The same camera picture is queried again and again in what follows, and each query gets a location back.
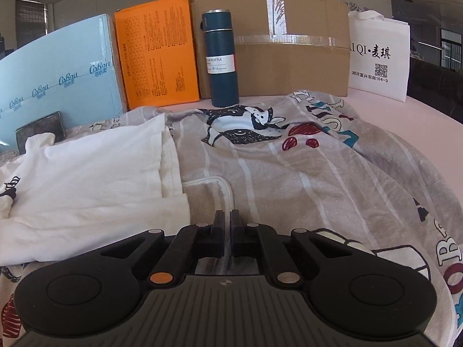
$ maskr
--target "pink table surface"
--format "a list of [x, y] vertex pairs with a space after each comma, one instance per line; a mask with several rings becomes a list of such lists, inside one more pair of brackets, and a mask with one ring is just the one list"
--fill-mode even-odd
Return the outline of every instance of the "pink table surface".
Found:
[[[242, 97], [251, 104], [275, 97]], [[463, 204], [463, 124], [418, 100], [407, 97], [405, 103], [369, 92], [349, 89], [345, 101], [359, 116], [397, 134], [415, 146], [444, 176]], [[210, 99], [166, 107], [174, 112], [192, 108], [213, 108]]]

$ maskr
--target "ribbed gray panel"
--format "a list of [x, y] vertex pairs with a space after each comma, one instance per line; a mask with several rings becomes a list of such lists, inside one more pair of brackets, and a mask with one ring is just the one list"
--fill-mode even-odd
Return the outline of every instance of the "ribbed gray panel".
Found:
[[422, 335], [367, 342], [322, 323], [297, 291], [261, 275], [188, 275], [173, 288], [151, 291], [125, 323], [80, 339], [30, 332], [15, 347], [431, 347]]

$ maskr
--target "bottle label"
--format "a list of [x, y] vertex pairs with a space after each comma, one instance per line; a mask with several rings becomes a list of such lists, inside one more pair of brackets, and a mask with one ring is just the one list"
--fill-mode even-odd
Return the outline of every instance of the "bottle label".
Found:
[[205, 58], [209, 74], [231, 73], [235, 71], [235, 55], [210, 56]]

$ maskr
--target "silver screw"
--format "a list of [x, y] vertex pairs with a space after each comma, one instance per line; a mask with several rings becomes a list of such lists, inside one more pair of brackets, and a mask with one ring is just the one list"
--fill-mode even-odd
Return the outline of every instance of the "silver screw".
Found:
[[295, 272], [281, 272], [276, 278], [282, 283], [291, 285], [293, 283], [298, 282], [300, 276]]

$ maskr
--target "qr code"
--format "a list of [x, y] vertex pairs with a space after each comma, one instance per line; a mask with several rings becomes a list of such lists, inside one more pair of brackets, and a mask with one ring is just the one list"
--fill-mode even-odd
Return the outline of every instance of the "qr code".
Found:
[[387, 78], [387, 65], [375, 64], [374, 65], [374, 76]]

